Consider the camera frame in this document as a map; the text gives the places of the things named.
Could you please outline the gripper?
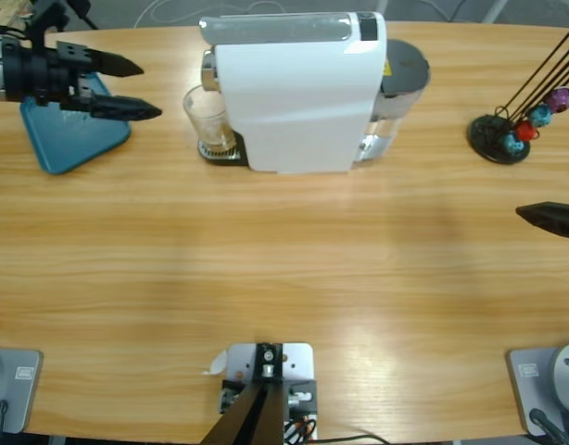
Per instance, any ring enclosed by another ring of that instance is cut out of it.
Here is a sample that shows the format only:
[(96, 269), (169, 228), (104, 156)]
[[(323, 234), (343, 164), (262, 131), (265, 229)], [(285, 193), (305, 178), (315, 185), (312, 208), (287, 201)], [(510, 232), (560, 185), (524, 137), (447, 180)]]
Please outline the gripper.
[(90, 110), (93, 118), (111, 121), (146, 121), (162, 114), (143, 99), (94, 95), (87, 86), (85, 77), (92, 72), (120, 78), (144, 73), (121, 55), (66, 42), (33, 51), (17, 39), (3, 39), (1, 67), (5, 99), (10, 102), (33, 98), (38, 106), (58, 103), (62, 109)]

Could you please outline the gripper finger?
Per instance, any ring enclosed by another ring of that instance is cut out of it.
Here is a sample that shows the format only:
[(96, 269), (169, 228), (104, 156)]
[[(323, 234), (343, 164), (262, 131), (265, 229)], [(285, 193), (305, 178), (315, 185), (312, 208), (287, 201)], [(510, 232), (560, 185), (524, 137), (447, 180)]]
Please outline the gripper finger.
[(546, 201), (520, 206), (515, 212), (537, 228), (569, 238), (569, 204)]

